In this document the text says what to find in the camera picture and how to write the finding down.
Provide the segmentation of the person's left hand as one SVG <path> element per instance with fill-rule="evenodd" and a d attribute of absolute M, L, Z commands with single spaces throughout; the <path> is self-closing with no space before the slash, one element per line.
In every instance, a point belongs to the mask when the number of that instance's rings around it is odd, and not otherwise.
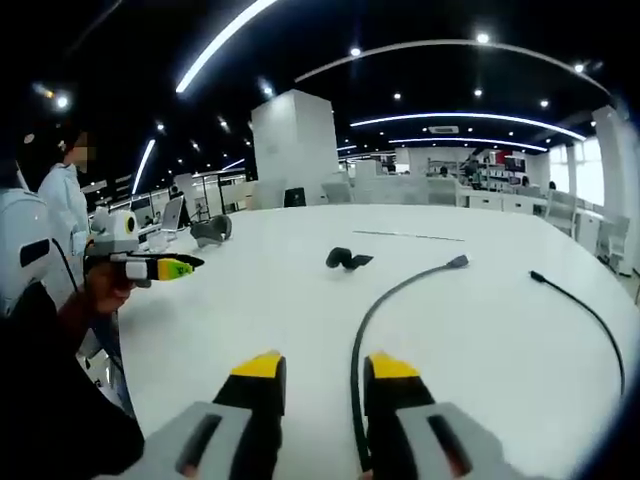
<path fill-rule="evenodd" d="M 123 263 L 101 262 L 88 272 L 84 282 L 85 296 L 91 310 L 99 314 L 116 312 L 135 288 L 127 278 Z"/>

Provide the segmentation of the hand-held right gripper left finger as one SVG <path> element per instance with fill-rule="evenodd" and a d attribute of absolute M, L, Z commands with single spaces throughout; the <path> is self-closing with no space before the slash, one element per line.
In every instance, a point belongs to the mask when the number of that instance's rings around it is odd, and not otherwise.
<path fill-rule="evenodd" d="M 271 479 L 282 446 L 286 358 L 271 350 L 230 372 L 145 443 L 120 479 Z"/>

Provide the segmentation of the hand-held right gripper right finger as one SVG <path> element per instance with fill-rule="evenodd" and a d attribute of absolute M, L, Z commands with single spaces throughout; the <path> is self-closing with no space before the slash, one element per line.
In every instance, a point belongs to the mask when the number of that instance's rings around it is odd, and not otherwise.
<path fill-rule="evenodd" d="M 364 472 L 373 479 L 525 479 L 499 439 L 452 403 L 437 402 L 408 363 L 384 352 L 363 366 Z"/>

